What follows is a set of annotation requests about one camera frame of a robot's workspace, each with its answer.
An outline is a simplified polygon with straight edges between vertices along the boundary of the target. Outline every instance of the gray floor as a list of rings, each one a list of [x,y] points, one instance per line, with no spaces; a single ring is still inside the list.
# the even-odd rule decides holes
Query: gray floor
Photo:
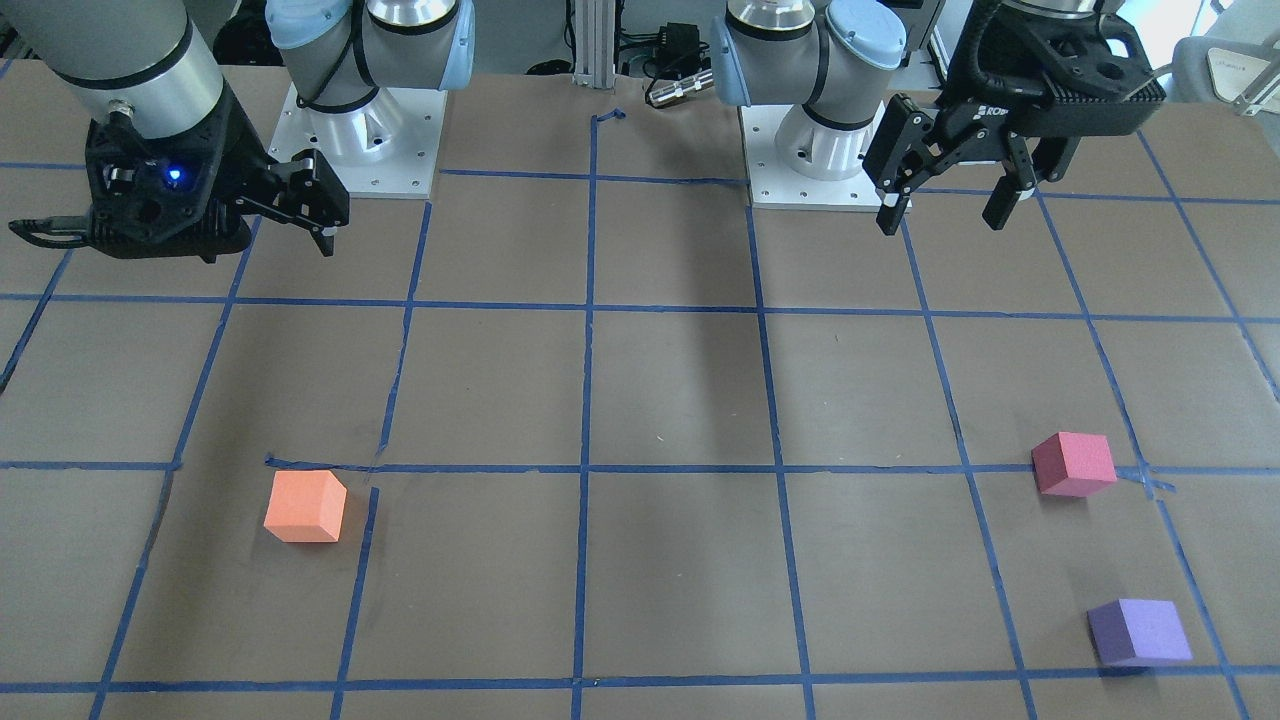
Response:
[[[83,210],[69,94],[0,73],[0,220]],[[285,77],[228,74],[269,136]],[[748,208],[733,111],[639,88],[477,77],[433,205],[329,260],[0,242],[0,716],[1280,716],[1252,126],[1087,141],[998,234],[957,169],[886,238]],[[1126,482],[1039,497],[1060,429]],[[335,468],[339,543],[261,528],[279,466]],[[1100,670],[1116,597],[1196,661]]]

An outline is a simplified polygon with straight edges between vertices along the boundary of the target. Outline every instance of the orange cube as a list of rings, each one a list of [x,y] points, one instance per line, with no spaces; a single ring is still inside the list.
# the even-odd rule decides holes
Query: orange cube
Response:
[[[278,470],[262,527],[284,542],[338,542],[347,488],[329,470]]]

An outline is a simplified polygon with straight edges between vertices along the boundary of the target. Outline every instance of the metal mounting plate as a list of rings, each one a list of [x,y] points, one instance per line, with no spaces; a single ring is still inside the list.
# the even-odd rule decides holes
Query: metal mounting plate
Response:
[[[347,186],[352,197],[397,197],[406,200],[430,200],[431,181],[435,178],[435,160],[440,150],[440,132],[444,129],[444,104],[448,92],[439,90],[410,90],[388,87],[399,102],[417,137],[402,136],[397,142],[402,147],[378,163],[353,165],[343,164],[329,155],[325,158],[334,172]],[[289,86],[284,96],[280,120],[268,147],[278,160],[288,160],[296,152],[316,147],[311,142],[311,122],[305,110],[298,109],[297,90]]]
[[[742,149],[751,178],[751,204],[790,210],[876,213],[881,200],[867,173],[847,181],[818,181],[792,170],[778,158],[773,136],[788,105],[742,108]]]

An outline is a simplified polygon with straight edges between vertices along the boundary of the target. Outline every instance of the light blue joint cap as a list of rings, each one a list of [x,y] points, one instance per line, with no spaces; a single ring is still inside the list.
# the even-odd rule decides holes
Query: light blue joint cap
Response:
[[[453,28],[453,46],[444,63],[440,90],[462,90],[471,83],[476,59],[476,9],[471,0],[458,4],[458,23]]]
[[[882,70],[896,69],[906,50],[902,20],[876,0],[832,0],[827,24],[840,44]]]
[[[746,90],[746,77],[742,74],[742,61],[737,56],[737,45],[724,24],[724,17],[712,20],[712,74],[716,77],[716,95],[721,102],[737,108],[751,105],[751,94]]]
[[[351,0],[266,0],[266,26],[280,50],[302,47],[351,12]]]

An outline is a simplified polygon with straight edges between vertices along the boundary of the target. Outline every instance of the block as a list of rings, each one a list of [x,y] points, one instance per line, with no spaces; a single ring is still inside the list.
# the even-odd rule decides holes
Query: block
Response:
[[[1116,482],[1106,436],[1057,433],[1032,451],[1042,495],[1088,497]]]
[[[279,470],[262,527],[284,542],[338,542],[347,488],[329,470]]]
[[[1117,600],[1089,610],[1098,659],[1112,667],[1156,667],[1188,662],[1192,648],[1167,600]]]

